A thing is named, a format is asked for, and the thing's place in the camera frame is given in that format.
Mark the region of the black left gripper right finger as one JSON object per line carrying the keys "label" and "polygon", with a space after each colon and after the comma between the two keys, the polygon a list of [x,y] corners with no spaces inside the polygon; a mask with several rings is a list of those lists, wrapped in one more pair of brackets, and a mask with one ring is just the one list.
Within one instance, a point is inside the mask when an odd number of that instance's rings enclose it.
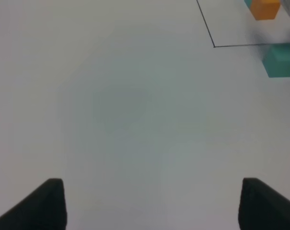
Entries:
{"label": "black left gripper right finger", "polygon": [[290,230],[290,200],[257,178],[244,178],[238,223],[241,230]]}

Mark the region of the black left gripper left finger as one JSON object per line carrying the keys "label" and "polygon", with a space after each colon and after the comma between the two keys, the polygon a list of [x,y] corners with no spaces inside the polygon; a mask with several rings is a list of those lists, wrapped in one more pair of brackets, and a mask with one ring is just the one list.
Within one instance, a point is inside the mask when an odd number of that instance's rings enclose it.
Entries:
{"label": "black left gripper left finger", "polygon": [[62,179],[51,178],[0,216],[0,230],[65,230],[67,208]]}

